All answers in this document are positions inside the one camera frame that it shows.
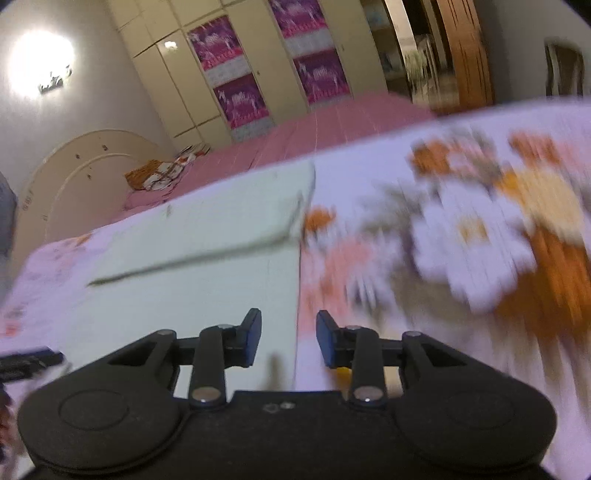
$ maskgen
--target white flower pattern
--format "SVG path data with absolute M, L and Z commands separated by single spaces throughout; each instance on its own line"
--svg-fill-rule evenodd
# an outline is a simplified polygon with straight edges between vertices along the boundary
M 486 312 L 513 291 L 520 272 L 534 270 L 519 206 L 490 196 L 480 185 L 442 183 L 440 202 L 413 220 L 414 261 L 428 281 L 446 281 L 452 295 L 473 312 Z

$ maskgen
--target orange flower pattern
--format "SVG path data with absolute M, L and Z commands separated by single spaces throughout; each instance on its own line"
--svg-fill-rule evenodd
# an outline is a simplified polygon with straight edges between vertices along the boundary
M 529 167 L 539 164 L 561 164 L 558 147 L 549 135 L 515 132 L 509 137 L 509 145 Z

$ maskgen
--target wall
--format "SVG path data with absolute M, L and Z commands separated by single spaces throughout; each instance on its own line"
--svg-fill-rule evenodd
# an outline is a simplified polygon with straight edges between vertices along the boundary
M 558 37 L 583 51 L 591 89 L 591 28 L 561 0 L 475 0 L 497 102 L 545 96 L 544 40 Z
M 23 33 L 46 30 L 72 43 L 64 88 L 26 98 L 13 91 L 8 62 Z M 18 194 L 55 148 L 89 131 L 136 132 L 173 147 L 100 0 L 15 0 L 0 14 L 0 171 Z
M 386 0 L 386 7 L 388 7 L 392 23 L 394 23 L 394 30 L 396 30 L 402 52 L 416 50 L 417 43 L 414 40 L 413 29 L 402 0 Z

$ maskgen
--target black device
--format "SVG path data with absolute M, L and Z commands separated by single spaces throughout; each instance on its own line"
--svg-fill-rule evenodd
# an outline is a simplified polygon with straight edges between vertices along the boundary
M 338 391 L 237 391 L 224 370 L 253 364 L 261 312 L 197 338 L 160 330 L 39 389 L 18 428 L 30 480 L 550 479 L 540 467 L 556 414 L 537 390 L 419 332 L 380 339 L 339 328 L 316 336 Z M 188 399 L 172 394 L 192 365 Z M 389 399 L 384 366 L 404 394 Z

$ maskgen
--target wooden door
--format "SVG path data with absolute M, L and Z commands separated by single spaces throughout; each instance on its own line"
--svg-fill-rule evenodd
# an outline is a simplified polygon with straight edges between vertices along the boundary
M 374 38 L 359 0 L 320 0 L 330 34 L 354 96 L 386 92 Z
M 493 104 L 491 76 L 473 0 L 437 0 L 452 51 L 460 107 Z

